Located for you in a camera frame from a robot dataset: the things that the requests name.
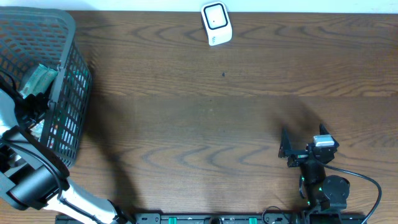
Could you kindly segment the mint green wipes packet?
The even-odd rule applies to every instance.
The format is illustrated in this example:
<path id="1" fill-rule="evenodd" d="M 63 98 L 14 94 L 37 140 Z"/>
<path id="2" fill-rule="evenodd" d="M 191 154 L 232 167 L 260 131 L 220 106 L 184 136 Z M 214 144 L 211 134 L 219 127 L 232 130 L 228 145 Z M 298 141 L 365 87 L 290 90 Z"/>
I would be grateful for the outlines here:
<path id="1" fill-rule="evenodd" d="M 23 98 L 45 93 L 57 75 L 58 72 L 50 67 L 35 65 L 23 75 L 18 91 Z"/>

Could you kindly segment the green-lidded white jar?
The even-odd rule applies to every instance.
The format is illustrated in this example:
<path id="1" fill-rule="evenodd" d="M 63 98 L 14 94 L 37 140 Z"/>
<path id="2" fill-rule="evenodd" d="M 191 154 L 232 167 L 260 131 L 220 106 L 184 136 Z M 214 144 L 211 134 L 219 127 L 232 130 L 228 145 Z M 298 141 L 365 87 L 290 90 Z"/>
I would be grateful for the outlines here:
<path id="1" fill-rule="evenodd" d="M 30 129 L 30 133 L 31 135 L 33 135 L 35 138 L 41 138 L 42 135 L 42 131 L 44 128 L 44 120 L 42 120 L 41 122 L 37 123 L 35 126 L 33 126 Z"/>

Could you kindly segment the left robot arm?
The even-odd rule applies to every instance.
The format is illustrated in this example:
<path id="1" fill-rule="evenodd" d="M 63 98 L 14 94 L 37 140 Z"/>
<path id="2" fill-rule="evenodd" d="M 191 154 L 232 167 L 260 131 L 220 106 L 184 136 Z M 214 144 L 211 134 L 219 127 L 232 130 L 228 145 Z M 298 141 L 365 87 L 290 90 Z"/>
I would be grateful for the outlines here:
<path id="1" fill-rule="evenodd" d="M 74 183 L 65 164 L 19 126 L 15 107 L 14 100 L 2 91 L 1 143 L 24 162 L 1 173 L 1 198 L 18 210 L 53 210 L 82 223 L 136 222 L 112 201 Z"/>

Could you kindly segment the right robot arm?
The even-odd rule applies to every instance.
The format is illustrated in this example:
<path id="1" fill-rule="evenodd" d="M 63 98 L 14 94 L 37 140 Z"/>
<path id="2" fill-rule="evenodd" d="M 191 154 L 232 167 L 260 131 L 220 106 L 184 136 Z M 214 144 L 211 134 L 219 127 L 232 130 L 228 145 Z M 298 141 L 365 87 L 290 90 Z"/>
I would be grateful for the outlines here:
<path id="1" fill-rule="evenodd" d="M 289 168 L 298 167 L 300 196 L 307 200 L 308 208 L 292 215 L 290 223 L 343 223 L 341 211 L 347 208 L 350 182 L 338 175 L 326 175 L 326 164 L 332 161 L 340 146 L 324 125 L 320 134 L 305 149 L 294 149 L 287 130 L 281 134 L 278 157 L 287 159 Z"/>

